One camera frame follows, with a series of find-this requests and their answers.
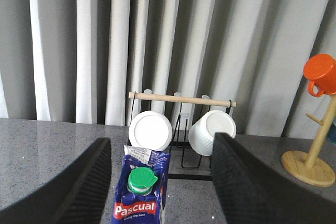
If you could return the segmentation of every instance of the white ceramic cup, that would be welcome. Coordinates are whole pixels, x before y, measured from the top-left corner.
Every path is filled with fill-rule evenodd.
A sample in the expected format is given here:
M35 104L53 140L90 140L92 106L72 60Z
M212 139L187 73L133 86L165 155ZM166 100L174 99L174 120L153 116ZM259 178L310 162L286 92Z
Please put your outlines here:
M129 138L132 146L155 151L166 149L172 139L173 130L169 120L160 113L145 111L131 122Z
M211 156L216 132L226 132L235 137L236 124L224 111L211 110L191 126L188 134L190 146L200 155Z

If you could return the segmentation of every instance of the green cap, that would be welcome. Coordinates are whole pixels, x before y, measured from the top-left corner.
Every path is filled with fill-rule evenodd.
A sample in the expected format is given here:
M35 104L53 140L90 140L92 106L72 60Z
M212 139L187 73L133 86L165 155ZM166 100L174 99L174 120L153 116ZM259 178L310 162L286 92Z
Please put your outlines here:
M138 167L128 177L128 188L135 194L147 194L152 190L157 177L147 167Z

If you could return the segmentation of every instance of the red label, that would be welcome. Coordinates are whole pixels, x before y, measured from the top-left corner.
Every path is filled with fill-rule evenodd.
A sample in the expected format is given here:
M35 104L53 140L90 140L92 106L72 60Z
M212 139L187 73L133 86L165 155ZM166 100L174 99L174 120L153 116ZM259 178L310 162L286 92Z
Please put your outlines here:
M146 212L147 214L155 214L156 202L155 201L138 201L132 205L124 205L123 203L116 202L114 204L113 216L121 220L128 215L135 214L137 212Z

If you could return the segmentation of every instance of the curtain fold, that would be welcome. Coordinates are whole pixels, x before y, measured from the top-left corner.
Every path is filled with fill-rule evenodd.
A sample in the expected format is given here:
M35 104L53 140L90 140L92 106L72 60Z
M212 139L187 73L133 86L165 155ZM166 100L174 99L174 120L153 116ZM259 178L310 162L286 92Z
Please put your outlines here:
M309 95L302 70L336 58L335 1L1 0L0 116L129 125L145 107L128 92L151 89L235 100L237 133L314 138L305 113L322 117L329 97ZM189 126L201 113L182 110Z

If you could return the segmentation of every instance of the gray granite countertop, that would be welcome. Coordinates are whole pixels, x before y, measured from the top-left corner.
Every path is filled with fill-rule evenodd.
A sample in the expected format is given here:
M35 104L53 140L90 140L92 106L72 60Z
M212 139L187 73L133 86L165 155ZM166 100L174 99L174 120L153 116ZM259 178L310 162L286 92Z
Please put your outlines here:
M98 137L109 137L112 145L112 180L101 218L102 224L109 224L128 139L128 128L122 126L0 119L0 209L50 181ZM192 150L186 157L186 165L194 165ZM210 174L208 158L198 170L180 167L181 149L174 147L170 172ZM166 224L226 223L212 182L169 179L167 196Z

